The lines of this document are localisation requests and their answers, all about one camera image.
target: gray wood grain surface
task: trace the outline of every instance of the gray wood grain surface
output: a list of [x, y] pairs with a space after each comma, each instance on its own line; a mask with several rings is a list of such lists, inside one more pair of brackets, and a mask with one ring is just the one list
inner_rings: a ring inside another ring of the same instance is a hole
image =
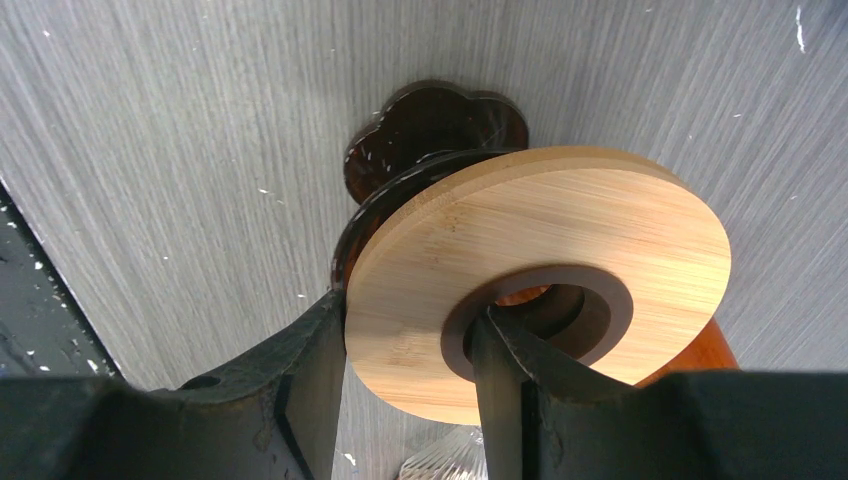
[[[718, 319], [741, 364], [848, 368], [846, 2], [0, 5], [0, 176], [136, 385], [322, 294], [354, 209], [342, 150], [426, 78], [511, 97], [534, 145], [671, 168], [729, 232]], [[394, 478], [447, 428], [345, 382], [335, 478]]]

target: transparent plastic object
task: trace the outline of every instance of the transparent plastic object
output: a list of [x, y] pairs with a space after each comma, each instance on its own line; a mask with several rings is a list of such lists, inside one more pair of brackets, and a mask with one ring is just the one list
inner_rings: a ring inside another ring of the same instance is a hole
[[488, 480], [483, 432], [463, 425], [409, 457], [398, 480]]

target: white scratch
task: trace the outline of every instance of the white scratch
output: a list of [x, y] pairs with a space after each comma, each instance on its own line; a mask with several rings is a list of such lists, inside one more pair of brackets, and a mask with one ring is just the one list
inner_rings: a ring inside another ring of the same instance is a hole
[[801, 6], [795, 11], [795, 26], [798, 27], [798, 32], [795, 36], [798, 38], [798, 46], [801, 47], [801, 53], [807, 53], [804, 46], [804, 27], [801, 26]]

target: oval wooden disc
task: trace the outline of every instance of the oval wooden disc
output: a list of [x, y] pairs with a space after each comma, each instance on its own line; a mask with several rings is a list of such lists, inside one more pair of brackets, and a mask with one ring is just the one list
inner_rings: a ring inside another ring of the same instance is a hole
[[445, 319], [477, 288], [555, 264], [595, 267], [627, 287], [630, 326], [591, 366], [635, 384], [710, 320], [730, 245], [709, 207], [644, 158], [554, 147], [487, 160], [423, 191], [368, 242], [347, 292], [354, 370], [401, 410], [478, 424], [474, 384], [442, 357]]

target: white speck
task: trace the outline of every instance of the white speck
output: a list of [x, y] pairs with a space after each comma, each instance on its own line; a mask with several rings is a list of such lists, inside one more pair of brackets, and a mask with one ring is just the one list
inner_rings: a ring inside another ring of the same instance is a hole
[[801, 53], [807, 53], [806, 47], [804, 47], [804, 27], [801, 26], [800, 6], [798, 6], [798, 10], [795, 11], [795, 26], [798, 27], [798, 32], [795, 36], [798, 38], [798, 46], [801, 47]]

